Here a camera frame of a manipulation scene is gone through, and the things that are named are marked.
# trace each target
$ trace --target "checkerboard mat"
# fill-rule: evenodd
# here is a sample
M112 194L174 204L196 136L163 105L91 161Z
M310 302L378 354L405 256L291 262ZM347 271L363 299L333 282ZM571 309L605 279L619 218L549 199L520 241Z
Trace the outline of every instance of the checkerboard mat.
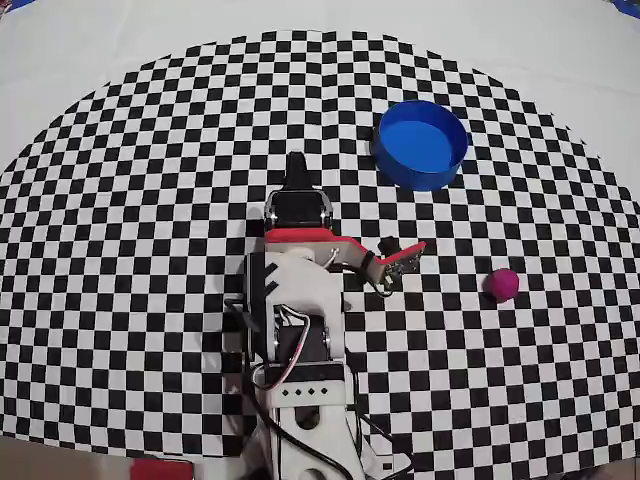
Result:
M437 192L395 187L370 155L381 115L410 99L470 132ZM242 291L292 150L339 233L428 243L386 300L343 276L361 404L397 438L373 436L380 453L415 452L419 478L529 478L636 453L640 208L516 91L359 32L190 48L91 93L22 151L0 177L2 433L239 454L255 418L223 297ZM496 306L481 284L501 267L521 293Z

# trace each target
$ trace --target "magenta pom-pom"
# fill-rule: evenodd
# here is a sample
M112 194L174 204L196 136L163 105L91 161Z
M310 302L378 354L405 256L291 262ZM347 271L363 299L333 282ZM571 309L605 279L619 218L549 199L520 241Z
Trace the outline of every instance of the magenta pom-pom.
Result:
M518 274L508 268L496 270L487 278L487 291L493 295L498 303L514 298L518 294L519 287Z

